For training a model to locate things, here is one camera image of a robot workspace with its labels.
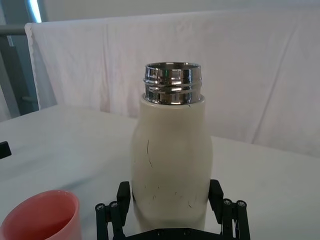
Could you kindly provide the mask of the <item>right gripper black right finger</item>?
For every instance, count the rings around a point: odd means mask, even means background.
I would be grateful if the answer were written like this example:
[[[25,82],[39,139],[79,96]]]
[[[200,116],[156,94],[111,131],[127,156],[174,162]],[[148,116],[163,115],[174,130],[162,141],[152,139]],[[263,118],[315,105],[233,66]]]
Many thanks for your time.
[[[220,225],[220,233],[214,233],[211,240],[249,239],[249,221],[245,201],[233,202],[225,198],[222,187],[216,179],[210,181],[208,201]]]

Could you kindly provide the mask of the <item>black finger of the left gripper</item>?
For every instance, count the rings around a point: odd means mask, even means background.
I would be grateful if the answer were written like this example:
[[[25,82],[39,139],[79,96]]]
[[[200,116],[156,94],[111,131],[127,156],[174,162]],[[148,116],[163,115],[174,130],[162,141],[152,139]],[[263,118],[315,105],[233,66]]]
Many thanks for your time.
[[[4,159],[12,155],[9,143],[7,141],[3,141],[0,143],[0,159]]]

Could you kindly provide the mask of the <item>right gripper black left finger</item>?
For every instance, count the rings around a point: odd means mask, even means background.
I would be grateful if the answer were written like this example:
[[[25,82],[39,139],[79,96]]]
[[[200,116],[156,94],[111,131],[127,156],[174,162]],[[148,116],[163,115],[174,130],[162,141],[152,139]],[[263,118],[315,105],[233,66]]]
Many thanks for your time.
[[[109,239],[108,223],[112,224],[113,240],[126,239],[123,226],[126,223],[130,202],[130,182],[123,181],[119,184],[115,201],[110,202],[109,205],[99,203],[95,206],[97,240]]]

